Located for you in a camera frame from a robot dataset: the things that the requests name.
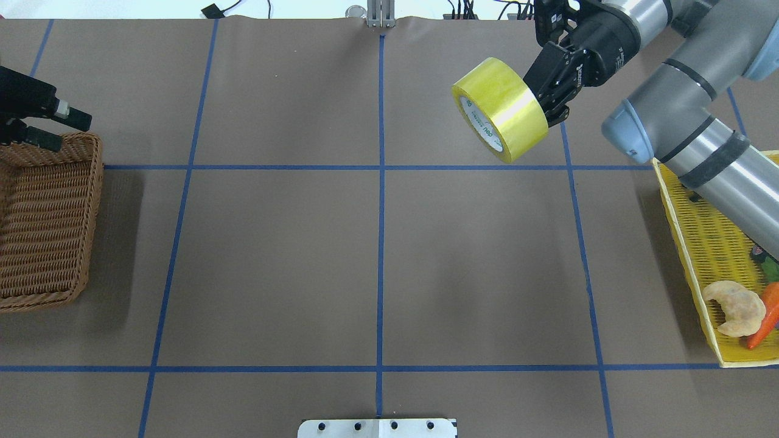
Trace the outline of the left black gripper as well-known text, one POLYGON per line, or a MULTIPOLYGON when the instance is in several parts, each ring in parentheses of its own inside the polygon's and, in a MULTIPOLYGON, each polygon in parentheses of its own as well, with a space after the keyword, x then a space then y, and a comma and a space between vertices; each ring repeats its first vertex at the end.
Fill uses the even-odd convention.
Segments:
POLYGON ((52 117, 80 132, 90 130, 92 115, 72 107, 55 96, 56 87, 37 78, 1 67, 1 142, 30 144, 59 152, 62 138, 23 122, 25 117, 52 117))

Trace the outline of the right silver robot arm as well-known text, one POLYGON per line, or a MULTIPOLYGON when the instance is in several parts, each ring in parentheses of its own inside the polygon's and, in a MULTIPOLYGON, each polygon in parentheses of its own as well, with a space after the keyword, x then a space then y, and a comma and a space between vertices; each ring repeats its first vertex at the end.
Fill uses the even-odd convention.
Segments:
POLYGON ((777 165, 708 106, 738 78, 777 70, 776 1, 536 1, 542 51, 524 82, 549 127, 673 28, 682 44, 601 125, 638 164, 651 158, 777 255, 777 165))

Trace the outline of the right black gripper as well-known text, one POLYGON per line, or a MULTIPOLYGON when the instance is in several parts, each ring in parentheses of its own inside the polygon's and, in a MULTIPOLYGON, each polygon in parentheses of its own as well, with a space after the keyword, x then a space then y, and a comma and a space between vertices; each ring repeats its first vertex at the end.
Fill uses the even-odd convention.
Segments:
POLYGON ((606 83, 634 58, 640 33, 623 9, 601 1, 579 1, 576 27, 559 44, 548 42, 523 77, 542 106, 549 128, 565 122, 567 103, 584 87, 606 83))

